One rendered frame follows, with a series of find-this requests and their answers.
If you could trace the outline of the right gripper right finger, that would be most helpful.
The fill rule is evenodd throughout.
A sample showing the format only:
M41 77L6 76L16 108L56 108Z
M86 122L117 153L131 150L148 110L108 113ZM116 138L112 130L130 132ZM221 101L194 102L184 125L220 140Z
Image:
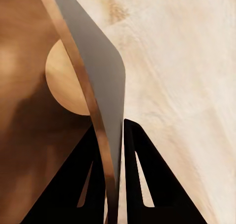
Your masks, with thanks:
M144 205L137 152L154 207ZM207 224L142 126L124 119L127 224Z

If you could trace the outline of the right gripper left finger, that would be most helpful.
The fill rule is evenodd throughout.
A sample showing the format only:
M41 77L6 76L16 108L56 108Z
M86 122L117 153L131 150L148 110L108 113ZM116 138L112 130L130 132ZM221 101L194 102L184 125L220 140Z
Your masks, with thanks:
M91 163L85 204L77 207ZM103 224L105 187L91 125L21 224Z

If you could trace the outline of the trash can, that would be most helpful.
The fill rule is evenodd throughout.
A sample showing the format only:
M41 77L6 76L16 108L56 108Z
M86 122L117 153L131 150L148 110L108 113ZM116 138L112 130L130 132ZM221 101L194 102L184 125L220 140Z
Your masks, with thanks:
M77 0L0 0L0 224L21 224L91 125L118 224L125 89L119 51Z

